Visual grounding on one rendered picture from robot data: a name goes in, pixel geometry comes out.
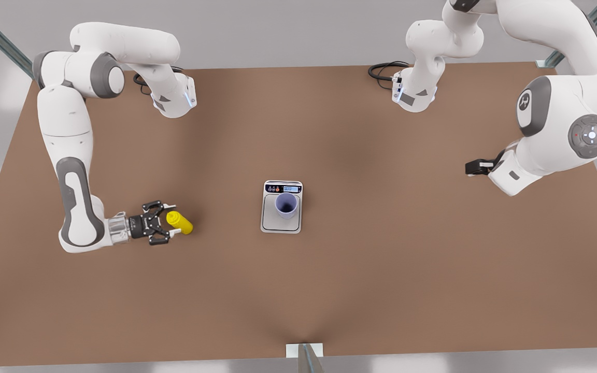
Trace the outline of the yellow sauce bottle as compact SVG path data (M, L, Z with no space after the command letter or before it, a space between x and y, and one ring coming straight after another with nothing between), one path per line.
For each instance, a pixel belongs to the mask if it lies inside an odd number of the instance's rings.
M184 235L190 234L193 231L193 224L177 211L168 212L166 221L173 229L179 229Z

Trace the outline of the lavender cup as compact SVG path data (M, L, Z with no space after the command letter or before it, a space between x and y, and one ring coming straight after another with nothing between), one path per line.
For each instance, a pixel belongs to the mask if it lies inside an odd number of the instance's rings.
M274 202L275 209L280 217L285 220L291 219L299 207L299 199L296 194L280 193Z

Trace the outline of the white kitchen scale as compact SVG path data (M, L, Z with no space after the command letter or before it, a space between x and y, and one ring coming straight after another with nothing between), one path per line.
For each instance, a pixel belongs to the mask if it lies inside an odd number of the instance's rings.
M278 194L292 193L298 198L298 209L291 219L277 213L274 202ZM296 180L267 180L263 186L260 229L263 232L297 234L302 226L303 184Z

